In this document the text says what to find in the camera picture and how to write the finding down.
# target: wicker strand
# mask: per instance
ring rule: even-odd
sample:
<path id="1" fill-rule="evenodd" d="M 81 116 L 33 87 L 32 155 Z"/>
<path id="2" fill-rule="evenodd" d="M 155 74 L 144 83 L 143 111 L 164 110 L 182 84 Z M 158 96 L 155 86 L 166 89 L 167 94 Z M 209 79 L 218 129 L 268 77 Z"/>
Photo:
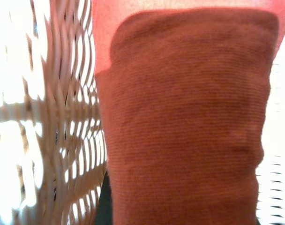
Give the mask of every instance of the wicker strand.
<path id="1" fill-rule="evenodd" d="M 90 225 L 107 153 L 90 0 L 0 0 L 0 224 Z"/>

